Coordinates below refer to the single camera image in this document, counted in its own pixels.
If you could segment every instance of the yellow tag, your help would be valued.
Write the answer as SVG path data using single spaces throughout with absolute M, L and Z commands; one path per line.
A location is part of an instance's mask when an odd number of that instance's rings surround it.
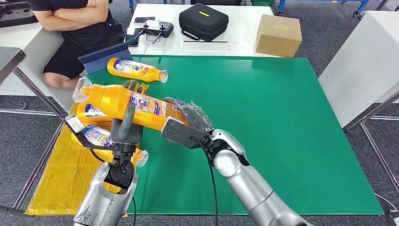
M 204 16 L 209 16 L 208 14 L 206 14 L 206 13 L 203 13 L 203 12 L 199 12 L 200 14 L 202 14 L 202 15 L 204 15 Z
M 132 85 L 132 81 L 133 81 L 133 79 L 128 80 L 128 82 L 130 83 L 129 86 Z M 141 93 L 142 93 L 142 94 L 145 94 L 146 90 L 148 89 L 148 87 L 149 87 L 150 85 L 147 85 L 147 84 L 145 84 L 145 83 L 141 83 L 141 84 L 140 84 L 140 83 L 136 82 L 136 86 L 135 86 L 135 88 L 133 89 L 133 91 L 134 91 L 134 92 L 137 92 L 137 89 L 138 89 L 140 86 L 141 86 L 142 89 L 143 89 L 143 91 L 142 91 Z
M 274 29 L 288 31 L 288 27 L 274 25 Z

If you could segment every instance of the yellow mat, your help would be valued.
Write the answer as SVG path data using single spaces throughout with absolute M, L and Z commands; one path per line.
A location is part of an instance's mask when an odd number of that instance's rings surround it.
M 74 105 L 70 113 L 76 113 Z M 110 123 L 100 123 L 109 129 Z M 99 157 L 109 161 L 109 156 Z M 74 215 L 82 201 L 93 173 L 101 162 L 91 152 L 73 142 L 71 131 L 64 126 L 54 150 L 48 159 L 43 176 L 25 213 L 29 215 Z M 117 192 L 112 185 L 104 185 L 107 190 Z

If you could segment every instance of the person's leg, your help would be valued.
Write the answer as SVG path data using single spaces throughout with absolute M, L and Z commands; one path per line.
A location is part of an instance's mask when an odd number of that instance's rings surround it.
M 44 83 L 55 89 L 65 89 L 65 90 L 75 89 L 79 78 L 80 78 L 79 76 L 76 76 L 74 79 L 70 79 L 65 75 L 53 72 L 43 73 Z
M 73 90 L 84 70 L 78 57 L 87 53 L 83 47 L 63 42 L 43 70 L 43 81 L 54 89 Z

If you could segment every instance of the bottle label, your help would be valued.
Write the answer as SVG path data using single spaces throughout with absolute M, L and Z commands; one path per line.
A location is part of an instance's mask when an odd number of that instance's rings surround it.
M 135 103 L 136 110 L 149 112 L 162 117 L 172 116 L 182 122 L 185 121 L 182 112 L 172 103 L 157 100 L 134 92 L 130 93 L 129 102 Z
M 140 71 L 145 74 L 148 70 L 148 66 L 138 62 L 117 59 L 113 64 L 113 68 L 116 71 L 126 72 L 126 73 L 139 73 Z
M 87 117 L 97 117 L 97 116 L 106 116 L 98 107 L 94 107 L 91 104 L 86 104 L 85 107 L 85 116 Z
M 82 133 L 94 145 L 110 147 L 113 144 L 110 132 L 101 127 L 89 124 L 82 130 Z

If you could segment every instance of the person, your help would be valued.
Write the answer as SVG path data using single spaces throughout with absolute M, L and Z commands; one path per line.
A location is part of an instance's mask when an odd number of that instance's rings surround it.
M 43 81 L 72 90 L 84 70 L 78 57 L 123 42 L 125 34 L 108 9 L 112 0 L 28 0 L 49 32 L 61 32 L 63 43 L 43 70 Z

